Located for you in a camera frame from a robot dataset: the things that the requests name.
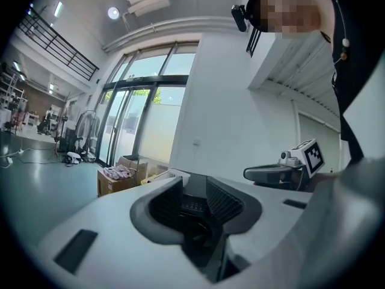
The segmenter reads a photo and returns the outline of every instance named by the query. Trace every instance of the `ceiling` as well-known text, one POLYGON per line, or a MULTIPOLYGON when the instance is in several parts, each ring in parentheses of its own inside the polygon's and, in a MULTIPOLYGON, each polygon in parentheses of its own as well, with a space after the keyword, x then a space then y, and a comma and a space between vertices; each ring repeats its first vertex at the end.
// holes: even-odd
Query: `ceiling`
POLYGON ((331 46, 320 33, 315 32, 305 39, 291 41, 268 81, 306 95, 339 117, 336 95, 331 86, 333 74, 331 46))
POLYGON ((82 93, 80 89, 54 75, 26 55, 23 55, 12 45, 7 46, 1 57, 1 61, 7 62, 9 66, 13 65, 13 61, 18 62, 21 71, 26 75, 27 80, 30 81, 29 85, 34 88, 48 93, 49 85, 52 83, 54 85, 54 96, 57 98, 65 99, 69 93, 72 96, 82 93))
MULTIPOLYGON (((53 14, 53 9, 59 0, 36 0, 35 9, 39 11, 48 5, 47 13, 53 14)), ((128 14, 126 26, 119 18, 112 20, 107 16, 110 7, 117 7, 121 14, 127 12, 127 0, 60 0, 74 14, 86 29, 98 39, 102 46, 136 30, 164 20, 191 16, 231 16, 231 7, 238 0, 170 0, 171 6, 147 13, 143 16, 128 14)))

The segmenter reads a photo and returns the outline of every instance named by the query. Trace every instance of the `brown box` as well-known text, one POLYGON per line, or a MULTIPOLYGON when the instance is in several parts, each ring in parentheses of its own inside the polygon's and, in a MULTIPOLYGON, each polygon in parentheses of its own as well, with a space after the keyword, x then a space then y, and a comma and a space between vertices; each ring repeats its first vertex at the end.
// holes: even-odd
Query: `brown box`
POLYGON ((126 166, 132 173, 132 178, 124 180, 111 179, 104 174, 103 169, 98 169, 97 196, 101 197, 107 194, 116 193, 117 191, 128 190, 129 188, 140 185, 141 180, 146 178, 147 163, 139 164, 139 167, 137 164, 137 161, 131 161, 127 158, 120 157, 117 165, 126 166))

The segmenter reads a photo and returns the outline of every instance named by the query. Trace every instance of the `metal railing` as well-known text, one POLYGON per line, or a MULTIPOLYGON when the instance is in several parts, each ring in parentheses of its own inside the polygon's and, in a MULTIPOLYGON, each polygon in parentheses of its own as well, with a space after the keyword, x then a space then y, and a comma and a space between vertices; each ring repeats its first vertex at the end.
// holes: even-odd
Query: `metal railing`
POLYGON ((99 69, 52 29, 33 8, 29 9, 18 27, 36 44, 85 79, 91 80, 92 75, 99 69))

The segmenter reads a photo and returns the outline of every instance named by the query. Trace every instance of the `black shirt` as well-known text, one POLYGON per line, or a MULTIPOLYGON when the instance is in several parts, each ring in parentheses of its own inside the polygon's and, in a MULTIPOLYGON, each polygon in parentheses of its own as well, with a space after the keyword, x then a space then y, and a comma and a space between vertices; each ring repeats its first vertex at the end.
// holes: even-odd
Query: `black shirt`
POLYGON ((360 161, 363 153, 343 114, 366 84, 384 49, 380 1, 332 0, 335 16, 333 62, 336 69, 332 86, 340 111, 341 139, 349 143, 350 164, 360 161), (343 61, 339 59, 345 33, 350 46, 348 58, 343 61))

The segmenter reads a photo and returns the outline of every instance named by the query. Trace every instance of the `black cap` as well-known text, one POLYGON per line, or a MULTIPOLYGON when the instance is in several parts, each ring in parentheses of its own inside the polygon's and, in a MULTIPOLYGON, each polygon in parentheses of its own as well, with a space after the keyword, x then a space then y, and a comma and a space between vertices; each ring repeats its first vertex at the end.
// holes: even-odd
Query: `black cap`
POLYGON ((257 28, 261 32, 268 32, 268 29, 266 26, 260 25, 260 18, 255 17, 254 14, 254 6, 257 0, 248 0, 247 6, 246 6, 246 15, 247 20, 252 24, 253 27, 257 28))

